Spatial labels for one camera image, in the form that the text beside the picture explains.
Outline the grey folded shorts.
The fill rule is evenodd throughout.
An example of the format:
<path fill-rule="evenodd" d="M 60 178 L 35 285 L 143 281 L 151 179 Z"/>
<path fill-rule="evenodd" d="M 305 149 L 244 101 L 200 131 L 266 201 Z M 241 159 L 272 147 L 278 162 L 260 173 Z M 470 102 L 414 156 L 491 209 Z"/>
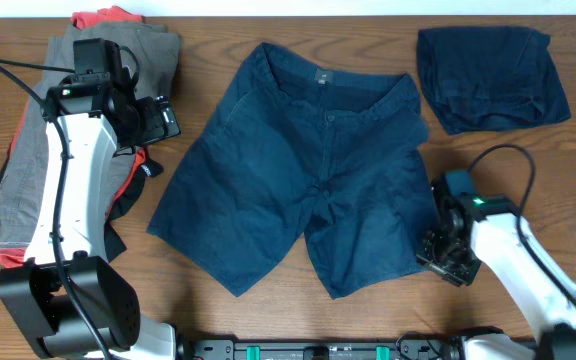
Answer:
<path fill-rule="evenodd" d="M 73 68 L 73 43 L 89 38 L 113 41 L 136 55 L 131 58 L 122 53 L 121 58 L 129 69 L 140 65 L 137 98 L 171 94 L 181 48 L 179 35 L 163 25 L 131 22 L 102 23 L 83 30 L 69 26 L 62 36 L 49 40 L 44 64 Z M 0 180 L 0 252 L 24 250 L 30 244 L 42 202 L 47 150 L 46 123 L 39 105 L 30 99 Z"/>

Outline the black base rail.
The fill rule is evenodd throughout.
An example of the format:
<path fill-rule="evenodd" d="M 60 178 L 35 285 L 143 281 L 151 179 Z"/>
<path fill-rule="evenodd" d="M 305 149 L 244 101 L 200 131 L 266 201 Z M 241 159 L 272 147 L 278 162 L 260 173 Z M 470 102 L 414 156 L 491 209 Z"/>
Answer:
<path fill-rule="evenodd" d="M 393 342 L 237 342 L 181 340 L 177 358 L 187 360 L 456 360 L 459 346 L 420 336 Z"/>

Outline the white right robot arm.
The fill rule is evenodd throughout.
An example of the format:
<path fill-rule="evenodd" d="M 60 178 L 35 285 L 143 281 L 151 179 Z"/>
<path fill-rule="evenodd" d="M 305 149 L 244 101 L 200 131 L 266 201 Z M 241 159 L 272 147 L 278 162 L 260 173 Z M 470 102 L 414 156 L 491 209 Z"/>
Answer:
<path fill-rule="evenodd" d="M 519 342 L 490 327 L 443 346 L 445 359 L 576 359 L 576 284 L 541 247 L 505 195 L 480 196 L 470 174 L 431 183 L 438 223 L 421 239 L 417 261 L 454 286 L 469 286 L 481 266 L 501 282 L 534 340 Z"/>

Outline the folded dark navy garment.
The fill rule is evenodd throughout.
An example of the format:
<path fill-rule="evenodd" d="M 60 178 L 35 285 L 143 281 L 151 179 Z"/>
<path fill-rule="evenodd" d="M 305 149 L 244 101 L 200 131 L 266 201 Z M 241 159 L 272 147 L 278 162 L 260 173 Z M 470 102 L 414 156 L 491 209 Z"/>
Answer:
<path fill-rule="evenodd" d="M 521 26 L 418 32 L 422 93 L 449 135 L 562 123 L 569 103 L 549 53 L 551 37 Z"/>

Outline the navy blue shorts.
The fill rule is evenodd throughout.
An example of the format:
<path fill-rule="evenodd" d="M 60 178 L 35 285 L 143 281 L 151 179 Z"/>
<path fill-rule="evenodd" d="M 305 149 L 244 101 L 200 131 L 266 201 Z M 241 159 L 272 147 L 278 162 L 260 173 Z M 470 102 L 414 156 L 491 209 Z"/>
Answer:
<path fill-rule="evenodd" d="M 317 66 L 262 43 L 242 62 L 148 225 L 242 295 L 303 239 L 332 298 L 420 271 L 435 208 L 408 74 Z"/>

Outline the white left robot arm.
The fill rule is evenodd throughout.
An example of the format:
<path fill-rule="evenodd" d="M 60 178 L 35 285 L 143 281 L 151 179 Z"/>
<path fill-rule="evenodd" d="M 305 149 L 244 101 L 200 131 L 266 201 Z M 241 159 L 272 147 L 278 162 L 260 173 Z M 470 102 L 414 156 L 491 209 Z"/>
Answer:
<path fill-rule="evenodd" d="M 48 165 L 39 219 L 20 267 L 0 271 L 0 300 L 42 359 L 174 359 L 173 326 L 140 312 L 108 263 L 104 195 L 125 103 L 102 85 L 61 85 L 44 101 Z"/>

